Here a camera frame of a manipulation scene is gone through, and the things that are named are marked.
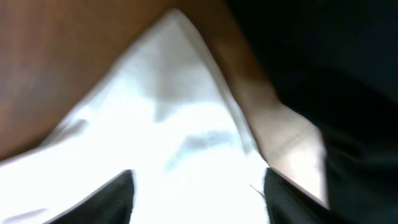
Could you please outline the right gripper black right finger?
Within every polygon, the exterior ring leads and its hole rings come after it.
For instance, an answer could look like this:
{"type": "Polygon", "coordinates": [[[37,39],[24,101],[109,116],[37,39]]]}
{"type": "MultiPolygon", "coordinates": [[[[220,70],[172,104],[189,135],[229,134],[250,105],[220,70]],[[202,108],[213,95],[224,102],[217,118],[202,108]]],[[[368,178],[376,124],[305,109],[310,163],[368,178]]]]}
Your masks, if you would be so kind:
{"type": "Polygon", "coordinates": [[[267,169],[264,178],[264,195],[271,224],[342,222],[272,169],[267,169]]]}

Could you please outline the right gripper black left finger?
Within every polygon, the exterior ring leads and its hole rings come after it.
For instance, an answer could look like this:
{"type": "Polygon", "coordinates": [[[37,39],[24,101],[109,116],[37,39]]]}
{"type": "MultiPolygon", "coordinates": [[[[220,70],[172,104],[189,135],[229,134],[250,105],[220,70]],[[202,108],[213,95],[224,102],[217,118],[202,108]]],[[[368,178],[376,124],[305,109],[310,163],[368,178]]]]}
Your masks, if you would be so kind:
{"type": "Polygon", "coordinates": [[[134,206],[134,176],[124,170],[50,224],[129,224],[134,206]]]}

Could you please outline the white printed t-shirt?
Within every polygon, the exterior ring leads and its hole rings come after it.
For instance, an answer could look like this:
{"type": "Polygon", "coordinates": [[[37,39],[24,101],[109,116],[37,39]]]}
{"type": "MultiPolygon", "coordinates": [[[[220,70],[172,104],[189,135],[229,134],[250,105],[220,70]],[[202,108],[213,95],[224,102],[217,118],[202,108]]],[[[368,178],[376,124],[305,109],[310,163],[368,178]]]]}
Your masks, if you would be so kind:
{"type": "Polygon", "coordinates": [[[1,163],[1,222],[50,223],[123,179],[129,223],[267,223],[267,164],[200,34],[170,11],[32,152],[1,163]]]}

